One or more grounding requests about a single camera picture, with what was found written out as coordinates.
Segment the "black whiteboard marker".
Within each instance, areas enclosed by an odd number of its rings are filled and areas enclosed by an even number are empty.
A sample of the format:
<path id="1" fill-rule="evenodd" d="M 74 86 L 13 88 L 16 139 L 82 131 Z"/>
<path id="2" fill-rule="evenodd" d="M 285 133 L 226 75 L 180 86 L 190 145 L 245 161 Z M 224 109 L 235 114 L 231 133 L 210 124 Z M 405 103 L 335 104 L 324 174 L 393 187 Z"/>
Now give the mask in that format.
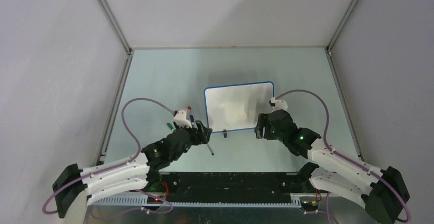
<path id="1" fill-rule="evenodd" d="M 206 144 L 206 146 L 207 146 L 208 150 L 210 151 L 211 155 L 214 156 L 214 152 L 213 152 L 212 148 L 210 147 L 210 145 Z"/>

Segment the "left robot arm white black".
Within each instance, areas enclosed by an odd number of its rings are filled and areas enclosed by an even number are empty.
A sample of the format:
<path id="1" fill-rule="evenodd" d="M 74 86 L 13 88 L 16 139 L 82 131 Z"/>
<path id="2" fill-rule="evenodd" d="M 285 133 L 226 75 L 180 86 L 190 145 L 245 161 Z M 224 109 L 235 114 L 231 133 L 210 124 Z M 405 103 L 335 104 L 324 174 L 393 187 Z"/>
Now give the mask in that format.
<path id="1" fill-rule="evenodd" d="M 57 207 L 55 213 L 64 218 L 82 192 L 86 193 L 86 205 L 89 206 L 125 191 L 157 191 L 162 185 L 159 171 L 178 160 L 192 146 L 208 144 L 212 132 L 212 128 L 197 120 L 193 127 L 176 125 L 166 137 L 107 165 L 83 169 L 77 164 L 66 166 L 52 185 Z"/>

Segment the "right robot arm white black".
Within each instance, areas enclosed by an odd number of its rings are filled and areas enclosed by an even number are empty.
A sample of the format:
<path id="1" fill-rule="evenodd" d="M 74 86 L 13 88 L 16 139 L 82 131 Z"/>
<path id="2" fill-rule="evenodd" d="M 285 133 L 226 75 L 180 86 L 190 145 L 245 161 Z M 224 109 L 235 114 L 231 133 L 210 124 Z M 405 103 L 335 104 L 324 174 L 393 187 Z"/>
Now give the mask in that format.
<path id="1" fill-rule="evenodd" d="M 361 206 L 378 223 L 400 221 L 410 196 L 396 168 L 381 169 L 326 146 L 320 134 L 298 127 L 282 109 L 260 113 L 254 132 L 258 139 L 278 140 L 293 155 L 308 160 L 297 174 L 303 192 L 337 194 Z"/>

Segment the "blue-framed whiteboard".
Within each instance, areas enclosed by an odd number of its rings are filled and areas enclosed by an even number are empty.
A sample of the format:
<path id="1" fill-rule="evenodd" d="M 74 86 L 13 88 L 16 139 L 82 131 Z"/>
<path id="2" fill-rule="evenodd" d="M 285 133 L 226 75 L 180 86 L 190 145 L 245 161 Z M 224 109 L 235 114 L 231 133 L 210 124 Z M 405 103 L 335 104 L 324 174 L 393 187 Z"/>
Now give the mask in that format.
<path id="1" fill-rule="evenodd" d="M 270 111 L 271 81 L 211 86 L 204 89 L 208 127 L 214 133 L 253 129 L 260 113 Z"/>

